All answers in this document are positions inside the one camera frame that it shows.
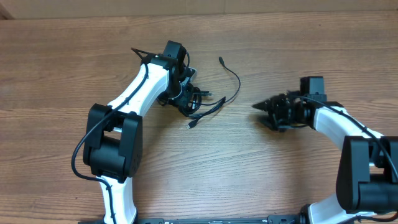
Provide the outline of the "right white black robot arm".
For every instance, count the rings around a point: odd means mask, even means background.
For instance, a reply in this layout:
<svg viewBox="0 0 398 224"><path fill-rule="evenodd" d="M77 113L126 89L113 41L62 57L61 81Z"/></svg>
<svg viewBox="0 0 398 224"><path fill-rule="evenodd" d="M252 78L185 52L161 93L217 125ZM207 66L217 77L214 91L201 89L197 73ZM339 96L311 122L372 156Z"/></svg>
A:
<svg viewBox="0 0 398 224"><path fill-rule="evenodd" d="M323 77L302 77L287 91L253 105L273 131L310 127L341 151L335 193L297 215L270 215L267 223L379 223L397 220L397 137L373 131L329 101Z"/></svg>

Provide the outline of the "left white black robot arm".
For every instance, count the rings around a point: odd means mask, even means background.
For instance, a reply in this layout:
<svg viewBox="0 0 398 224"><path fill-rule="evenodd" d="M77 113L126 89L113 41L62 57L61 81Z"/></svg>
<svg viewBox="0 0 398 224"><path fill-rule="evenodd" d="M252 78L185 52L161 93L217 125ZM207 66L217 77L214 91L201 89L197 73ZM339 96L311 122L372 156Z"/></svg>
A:
<svg viewBox="0 0 398 224"><path fill-rule="evenodd" d="M168 41L161 54L134 52L141 58L139 73L115 100L90 108L86 133L72 154L73 173L101 186L105 214L99 223L136 221L132 178L142 159L143 117L160 96L180 100L196 72L184 64L187 50L178 42Z"/></svg>

